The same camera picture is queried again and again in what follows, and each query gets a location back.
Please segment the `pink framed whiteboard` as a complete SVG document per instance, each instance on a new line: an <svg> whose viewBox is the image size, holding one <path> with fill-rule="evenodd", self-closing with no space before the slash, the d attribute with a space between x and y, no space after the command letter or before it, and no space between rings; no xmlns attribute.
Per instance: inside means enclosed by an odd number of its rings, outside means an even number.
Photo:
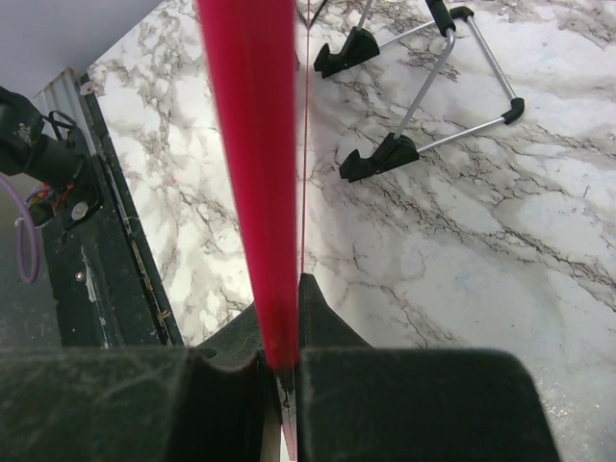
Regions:
<svg viewBox="0 0 616 462"><path fill-rule="evenodd" d="M295 2L196 6L257 320L296 461Z"/></svg>

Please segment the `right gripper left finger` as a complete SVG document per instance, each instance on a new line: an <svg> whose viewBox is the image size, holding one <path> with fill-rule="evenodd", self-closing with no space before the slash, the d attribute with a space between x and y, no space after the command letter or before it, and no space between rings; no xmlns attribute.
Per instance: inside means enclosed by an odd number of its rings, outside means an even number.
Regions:
<svg viewBox="0 0 616 462"><path fill-rule="evenodd" d="M196 347L5 350L5 461L262 461L261 336L247 308Z"/></svg>

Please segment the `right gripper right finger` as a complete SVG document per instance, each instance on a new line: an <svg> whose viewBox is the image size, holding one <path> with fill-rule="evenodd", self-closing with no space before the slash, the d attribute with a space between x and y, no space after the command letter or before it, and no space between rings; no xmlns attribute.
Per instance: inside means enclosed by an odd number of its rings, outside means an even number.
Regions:
<svg viewBox="0 0 616 462"><path fill-rule="evenodd" d="M556 461L533 379L515 356L370 346L299 282L302 461Z"/></svg>

